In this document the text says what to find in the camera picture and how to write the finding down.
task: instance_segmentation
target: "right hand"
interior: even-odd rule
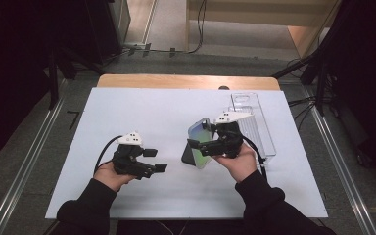
[[[255,151],[246,144],[241,146],[240,153],[235,159],[222,155],[213,156],[213,158],[228,169],[237,183],[242,182],[258,169]]]

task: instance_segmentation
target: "metal rail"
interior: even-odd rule
[[[28,178],[35,166],[36,161],[38,160],[39,154],[41,153],[42,147],[45,144],[45,141],[50,133],[53,124],[57,118],[60,108],[63,106],[65,93],[69,86],[69,83],[64,79],[60,84],[60,99],[53,108],[52,111],[48,111],[47,116],[45,117],[41,127],[38,130],[37,135],[35,136],[34,141],[32,142],[31,147],[29,148],[28,153],[23,161],[23,164],[20,167],[15,179],[6,193],[1,206],[0,206],[0,234],[3,233],[9,218],[11,217],[12,212],[17,205],[17,202],[23,192],[23,189],[28,181]]]

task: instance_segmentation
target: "left hand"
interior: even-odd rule
[[[122,185],[129,183],[130,180],[135,179],[136,176],[129,174],[116,174],[114,165],[112,162],[110,162],[107,164],[102,164],[97,169],[93,178],[117,192]]]

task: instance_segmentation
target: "table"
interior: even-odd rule
[[[178,84],[184,89],[175,89]],[[221,85],[249,90],[216,90]],[[88,99],[46,217],[54,218],[64,201],[80,195],[92,175],[95,156],[105,144],[135,128],[144,139],[144,148],[159,150],[155,158],[139,161],[149,165],[167,163],[168,168],[163,174],[123,187],[112,205],[111,217],[242,217],[243,201],[223,166],[211,161],[204,169],[196,169],[182,163],[180,156],[190,124],[206,116],[216,117],[227,106],[231,93],[246,91],[258,93],[277,146],[276,157],[267,167],[269,183],[282,188],[286,201],[304,215],[326,217],[289,107],[274,78],[159,74],[107,74],[100,78]],[[113,150],[106,152],[104,160],[110,158]]]
[[[187,0],[187,51],[189,21],[197,20],[202,2]],[[299,55],[304,58],[323,28],[335,19],[340,3],[340,0],[207,0],[205,21],[287,25]]]

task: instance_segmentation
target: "black curtain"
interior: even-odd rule
[[[376,163],[376,1],[356,1],[330,48],[334,90],[368,135],[357,148]]]
[[[31,2],[0,0],[0,150],[49,89],[41,24]]]

